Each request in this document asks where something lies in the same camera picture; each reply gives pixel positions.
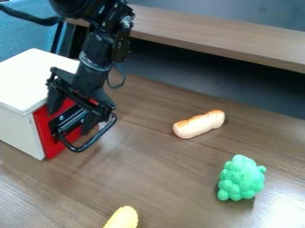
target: toy bread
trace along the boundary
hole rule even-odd
[[[119,208],[103,228],[136,228],[137,212],[129,206]]]
[[[188,120],[177,122],[173,126],[174,133],[183,139],[190,139],[211,129],[221,127],[226,119],[222,110],[212,110],[204,115],[198,115]]]

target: red panel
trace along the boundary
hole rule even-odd
[[[39,110],[33,113],[37,131],[40,137],[40,141],[42,143],[45,156],[48,159],[54,158],[57,154],[65,149],[65,146],[62,142],[58,142],[54,137],[51,135],[51,131],[49,128],[49,121],[53,118],[58,117],[61,113],[67,110],[69,107],[73,106],[74,102],[71,100],[65,100],[62,108],[53,114],[52,116],[48,116],[46,105],[42,106]],[[75,142],[80,137],[80,127],[75,129],[73,132],[68,134],[66,138],[69,142]]]

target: wooden bench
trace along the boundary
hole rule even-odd
[[[132,37],[240,61],[305,72],[305,33],[241,21],[130,5]],[[88,26],[82,20],[68,20]]]

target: wall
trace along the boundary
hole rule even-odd
[[[302,0],[129,0],[154,6],[231,20],[243,20],[286,29],[305,29]]]

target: box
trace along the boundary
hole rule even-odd
[[[73,106],[66,100],[52,116],[47,115],[46,80],[51,67],[75,73],[79,62],[59,55],[30,49],[0,63],[0,140],[36,159],[51,159],[65,149],[48,127],[48,122]],[[80,137],[79,129],[67,136]]]

